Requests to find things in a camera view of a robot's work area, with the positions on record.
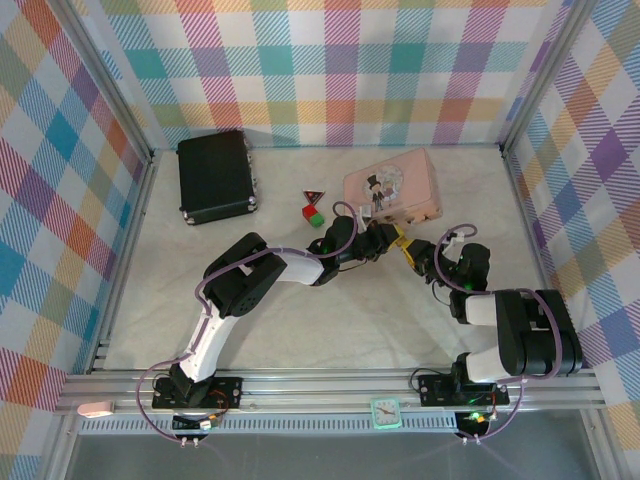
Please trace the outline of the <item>mint green small clock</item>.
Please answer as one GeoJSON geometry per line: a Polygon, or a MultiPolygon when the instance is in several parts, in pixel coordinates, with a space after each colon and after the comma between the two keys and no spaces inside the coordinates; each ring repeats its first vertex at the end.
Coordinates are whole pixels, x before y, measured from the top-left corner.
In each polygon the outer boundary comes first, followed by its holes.
{"type": "Polygon", "coordinates": [[[399,401],[395,398],[376,398],[370,402],[373,428],[391,430],[402,426],[399,401]]]}

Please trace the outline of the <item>black hard carrying case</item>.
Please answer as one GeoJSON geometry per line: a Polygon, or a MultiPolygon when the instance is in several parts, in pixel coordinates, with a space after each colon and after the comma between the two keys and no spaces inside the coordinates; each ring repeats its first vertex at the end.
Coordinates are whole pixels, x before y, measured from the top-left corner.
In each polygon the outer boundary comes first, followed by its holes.
{"type": "Polygon", "coordinates": [[[257,182],[242,131],[183,140],[177,156],[180,211],[187,224],[195,226],[257,210],[257,182]]]}

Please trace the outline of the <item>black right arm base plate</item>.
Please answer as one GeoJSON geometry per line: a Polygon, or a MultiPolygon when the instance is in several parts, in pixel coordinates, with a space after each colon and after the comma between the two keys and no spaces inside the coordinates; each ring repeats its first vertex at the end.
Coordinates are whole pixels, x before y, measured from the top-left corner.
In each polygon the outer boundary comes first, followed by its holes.
{"type": "Polygon", "coordinates": [[[495,383],[463,383],[451,374],[418,377],[420,402],[423,407],[489,407],[508,406],[509,394],[495,383]]]}

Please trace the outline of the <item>aluminium frame side rail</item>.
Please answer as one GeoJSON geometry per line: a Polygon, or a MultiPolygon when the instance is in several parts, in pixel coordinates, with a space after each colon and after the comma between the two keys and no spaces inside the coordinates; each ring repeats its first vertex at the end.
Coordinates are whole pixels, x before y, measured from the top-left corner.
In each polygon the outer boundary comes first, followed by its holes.
{"type": "Polygon", "coordinates": [[[126,288],[127,278],[132,264],[144,216],[151,196],[151,191],[157,176],[158,160],[162,153],[150,150],[145,160],[141,182],[134,204],[134,209],[129,218],[126,236],[122,243],[122,251],[117,263],[114,265],[114,277],[109,289],[109,295],[92,339],[89,356],[83,369],[83,374],[92,374],[94,371],[103,370],[104,359],[108,351],[114,325],[126,288]]]}

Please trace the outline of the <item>pink small oblong object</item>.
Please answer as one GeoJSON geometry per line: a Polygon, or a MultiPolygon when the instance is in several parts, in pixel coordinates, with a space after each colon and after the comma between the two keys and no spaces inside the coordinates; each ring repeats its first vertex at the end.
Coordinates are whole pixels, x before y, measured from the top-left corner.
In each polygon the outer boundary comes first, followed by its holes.
{"type": "Polygon", "coordinates": [[[88,418],[101,418],[114,413],[115,403],[111,400],[83,403],[77,407],[77,414],[88,418]]]}

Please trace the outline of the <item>aluminium frame corner post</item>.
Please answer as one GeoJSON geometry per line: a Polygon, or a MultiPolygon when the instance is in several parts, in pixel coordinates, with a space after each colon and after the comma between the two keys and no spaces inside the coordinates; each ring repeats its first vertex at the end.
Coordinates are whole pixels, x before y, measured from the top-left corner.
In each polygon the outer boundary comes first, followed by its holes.
{"type": "Polygon", "coordinates": [[[556,78],[598,0],[549,0],[509,89],[504,121],[496,134],[503,159],[508,159],[542,97],[556,78]]]}
{"type": "Polygon", "coordinates": [[[95,78],[98,88],[107,97],[114,108],[115,116],[123,125],[125,132],[134,141],[138,150],[146,157],[153,157],[153,148],[147,141],[133,111],[129,108],[124,95],[120,92],[116,80],[111,75],[101,53],[93,42],[81,16],[76,12],[72,0],[56,0],[62,13],[67,17],[73,42],[88,65],[88,70],[95,78]]]}

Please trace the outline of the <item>pink cartoon wedding tin box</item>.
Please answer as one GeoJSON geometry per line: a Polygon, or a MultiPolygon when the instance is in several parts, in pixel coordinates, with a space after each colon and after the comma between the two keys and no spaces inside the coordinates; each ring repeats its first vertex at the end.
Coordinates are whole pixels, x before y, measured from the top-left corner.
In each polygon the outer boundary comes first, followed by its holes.
{"type": "Polygon", "coordinates": [[[378,222],[414,225],[443,214],[436,171],[424,148],[346,175],[343,195],[356,212],[371,204],[378,222]]]}

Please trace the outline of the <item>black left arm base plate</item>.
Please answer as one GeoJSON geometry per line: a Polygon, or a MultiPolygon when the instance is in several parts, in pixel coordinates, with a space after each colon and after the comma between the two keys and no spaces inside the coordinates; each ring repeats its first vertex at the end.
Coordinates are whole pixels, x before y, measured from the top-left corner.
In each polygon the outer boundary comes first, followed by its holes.
{"type": "Polygon", "coordinates": [[[216,378],[193,383],[177,383],[160,377],[153,383],[153,409],[238,409],[242,394],[240,377],[216,378]]]}

